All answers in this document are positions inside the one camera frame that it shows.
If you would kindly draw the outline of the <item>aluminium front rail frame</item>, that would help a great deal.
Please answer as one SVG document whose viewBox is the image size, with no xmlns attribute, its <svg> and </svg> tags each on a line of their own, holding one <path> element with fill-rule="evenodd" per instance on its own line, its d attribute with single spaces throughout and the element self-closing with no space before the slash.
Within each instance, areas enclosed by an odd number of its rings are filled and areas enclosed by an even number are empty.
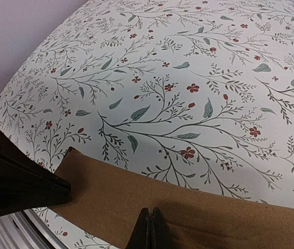
<svg viewBox="0 0 294 249">
<path fill-rule="evenodd" d="M 32 210 L 0 217 L 0 248 L 67 248 Z"/>
</svg>

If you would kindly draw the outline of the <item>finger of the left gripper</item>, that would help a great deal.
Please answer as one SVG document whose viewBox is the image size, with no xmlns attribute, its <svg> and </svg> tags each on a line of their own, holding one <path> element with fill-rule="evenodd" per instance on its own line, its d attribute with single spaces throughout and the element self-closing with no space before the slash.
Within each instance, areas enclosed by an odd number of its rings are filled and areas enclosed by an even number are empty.
<svg viewBox="0 0 294 249">
<path fill-rule="evenodd" d="M 27 157 L 0 130 L 0 217 L 71 201 L 71 184 Z"/>
</svg>

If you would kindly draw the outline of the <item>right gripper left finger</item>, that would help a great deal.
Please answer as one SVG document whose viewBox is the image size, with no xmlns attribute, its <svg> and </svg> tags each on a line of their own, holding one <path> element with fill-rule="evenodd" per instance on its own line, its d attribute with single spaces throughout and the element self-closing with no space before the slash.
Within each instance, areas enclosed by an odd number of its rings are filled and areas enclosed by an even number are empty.
<svg viewBox="0 0 294 249">
<path fill-rule="evenodd" d="M 125 249 L 149 249 L 151 247 L 151 218 L 149 209 L 144 207 L 137 218 Z"/>
</svg>

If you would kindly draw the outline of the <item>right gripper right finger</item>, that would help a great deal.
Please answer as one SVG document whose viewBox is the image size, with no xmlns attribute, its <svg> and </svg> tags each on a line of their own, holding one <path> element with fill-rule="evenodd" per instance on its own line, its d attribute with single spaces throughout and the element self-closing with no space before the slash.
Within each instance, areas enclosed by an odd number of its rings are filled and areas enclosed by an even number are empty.
<svg viewBox="0 0 294 249">
<path fill-rule="evenodd" d="M 153 209 L 151 217 L 151 248 L 176 249 L 166 220 L 157 207 Z"/>
</svg>

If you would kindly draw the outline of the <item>floral patterned table mat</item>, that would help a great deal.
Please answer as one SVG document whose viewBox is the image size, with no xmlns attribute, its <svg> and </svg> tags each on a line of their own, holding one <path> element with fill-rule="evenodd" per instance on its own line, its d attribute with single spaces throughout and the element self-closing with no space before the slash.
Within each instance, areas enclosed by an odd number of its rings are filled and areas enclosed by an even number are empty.
<svg viewBox="0 0 294 249">
<path fill-rule="evenodd" d="M 0 129 L 189 189 L 294 208 L 294 2 L 87 1 L 0 93 Z"/>
</svg>

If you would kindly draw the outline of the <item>brown cardboard box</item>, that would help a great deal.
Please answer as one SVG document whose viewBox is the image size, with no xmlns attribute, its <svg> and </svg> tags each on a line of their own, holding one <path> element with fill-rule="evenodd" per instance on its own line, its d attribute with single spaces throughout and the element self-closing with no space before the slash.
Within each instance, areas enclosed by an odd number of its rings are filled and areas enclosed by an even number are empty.
<svg viewBox="0 0 294 249">
<path fill-rule="evenodd" d="M 143 208 L 159 208 L 177 248 L 294 248 L 294 209 L 165 183 L 70 148 L 55 171 L 72 202 L 53 211 L 118 248 Z"/>
</svg>

